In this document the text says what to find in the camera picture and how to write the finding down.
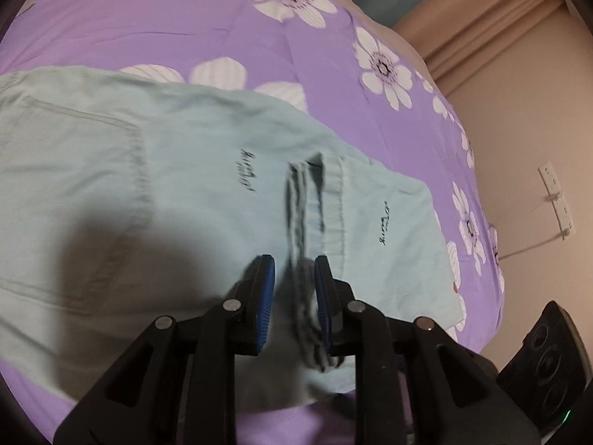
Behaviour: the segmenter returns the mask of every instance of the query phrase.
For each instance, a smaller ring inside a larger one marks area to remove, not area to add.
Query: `electrical outlet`
[[[570,214],[570,208],[566,202],[564,196],[560,196],[558,199],[552,201],[554,210],[556,211],[556,217],[558,217],[558,224],[560,224],[560,230],[562,231],[562,238],[566,238],[576,232],[574,223],[572,222],[572,215]]]
[[[560,181],[556,177],[552,163],[548,161],[544,165],[539,166],[537,170],[539,170],[541,178],[544,180],[548,195],[560,197],[562,195],[562,189],[560,188]]]

